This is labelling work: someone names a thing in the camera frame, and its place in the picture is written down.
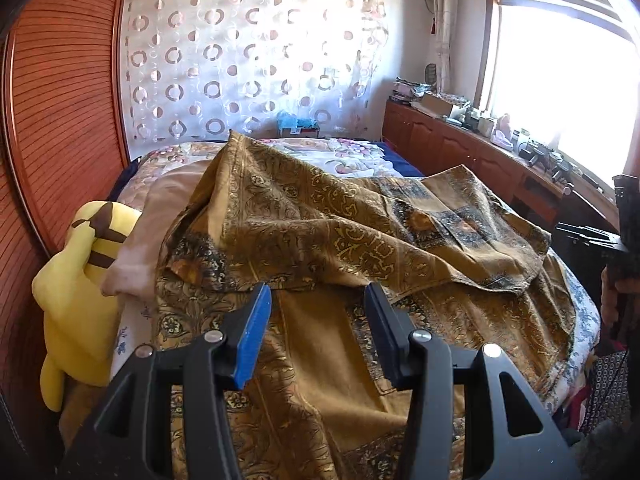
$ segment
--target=blanket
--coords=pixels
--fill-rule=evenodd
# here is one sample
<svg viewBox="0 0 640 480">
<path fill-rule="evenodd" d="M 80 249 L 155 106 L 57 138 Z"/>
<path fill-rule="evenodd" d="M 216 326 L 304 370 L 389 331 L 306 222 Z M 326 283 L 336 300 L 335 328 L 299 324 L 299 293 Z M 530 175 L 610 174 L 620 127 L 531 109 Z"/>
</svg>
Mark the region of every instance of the blanket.
<svg viewBox="0 0 640 480">
<path fill-rule="evenodd" d="M 254 378 L 226 394 L 244 476 L 392 478 L 410 392 L 382 374 L 364 286 L 380 282 L 416 326 L 451 344 L 500 344 L 544 399 L 575 323 L 549 240 L 464 166 L 345 180 L 232 134 L 164 240 L 155 343 L 174 348 L 219 327 L 267 282 L 273 311 Z M 185 478 L 179 388 L 173 396 L 174 475 Z M 463 410 L 457 392 L 456 476 Z"/>
</svg>

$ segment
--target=yellow plush toy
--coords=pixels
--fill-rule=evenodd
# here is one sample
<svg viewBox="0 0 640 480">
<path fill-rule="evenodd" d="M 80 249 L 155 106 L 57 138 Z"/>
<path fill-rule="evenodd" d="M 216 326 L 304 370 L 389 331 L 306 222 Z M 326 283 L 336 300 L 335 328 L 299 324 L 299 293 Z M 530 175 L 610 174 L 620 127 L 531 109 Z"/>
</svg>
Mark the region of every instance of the yellow plush toy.
<svg viewBox="0 0 640 480">
<path fill-rule="evenodd" d="M 100 284 L 139 216 L 117 202 L 83 205 L 64 249 L 33 279 L 33 297 L 44 311 L 47 346 L 40 391 L 54 412 L 62 408 L 65 374 L 92 386 L 109 383 L 120 313 L 116 298 L 103 296 Z"/>
</svg>

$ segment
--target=window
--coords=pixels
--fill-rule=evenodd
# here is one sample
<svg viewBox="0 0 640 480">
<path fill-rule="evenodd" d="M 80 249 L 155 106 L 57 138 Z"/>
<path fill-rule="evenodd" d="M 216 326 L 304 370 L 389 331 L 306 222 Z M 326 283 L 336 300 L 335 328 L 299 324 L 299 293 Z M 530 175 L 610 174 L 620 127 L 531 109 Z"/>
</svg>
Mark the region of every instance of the window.
<svg viewBox="0 0 640 480">
<path fill-rule="evenodd" d="M 481 103 L 555 146 L 605 184 L 623 171 L 640 59 L 598 0 L 497 0 Z"/>
</svg>

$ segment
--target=white wall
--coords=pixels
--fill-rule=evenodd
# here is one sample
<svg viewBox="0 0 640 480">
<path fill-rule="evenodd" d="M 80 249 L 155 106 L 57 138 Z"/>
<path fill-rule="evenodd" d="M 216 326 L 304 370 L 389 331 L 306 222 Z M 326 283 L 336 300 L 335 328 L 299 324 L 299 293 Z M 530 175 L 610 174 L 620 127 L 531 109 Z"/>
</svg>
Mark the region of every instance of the white wall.
<svg viewBox="0 0 640 480">
<path fill-rule="evenodd" d="M 486 0 L 458 0 L 456 31 L 451 45 L 453 93 L 473 101 L 482 57 Z M 433 49 L 427 62 L 436 62 Z"/>
<path fill-rule="evenodd" d="M 424 0 L 384 0 L 389 40 L 382 62 L 373 75 L 366 117 L 367 138 L 378 140 L 382 131 L 385 101 L 396 76 L 421 82 L 428 52 L 432 50 L 431 23 L 433 15 Z"/>
</svg>

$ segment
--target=floral bedding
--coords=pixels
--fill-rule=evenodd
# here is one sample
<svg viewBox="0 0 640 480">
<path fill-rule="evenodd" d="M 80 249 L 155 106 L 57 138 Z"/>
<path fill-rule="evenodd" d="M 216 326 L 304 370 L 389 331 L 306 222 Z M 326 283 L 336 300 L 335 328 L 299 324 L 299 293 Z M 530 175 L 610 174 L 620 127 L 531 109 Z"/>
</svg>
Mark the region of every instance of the floral bedding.
<svg viewBox="0 0 640 480">
<path fill-rule="evenodd" d="M 261 139 L 276 150 L 343 177 L 402 176 L 379 146 L 352 139 Z M 224 142 L 184 142 L 150 152 L 127 183 L 118 202 L 142 211 L 151 184 L 168 171 L 214 158 Z"/>
</svg>

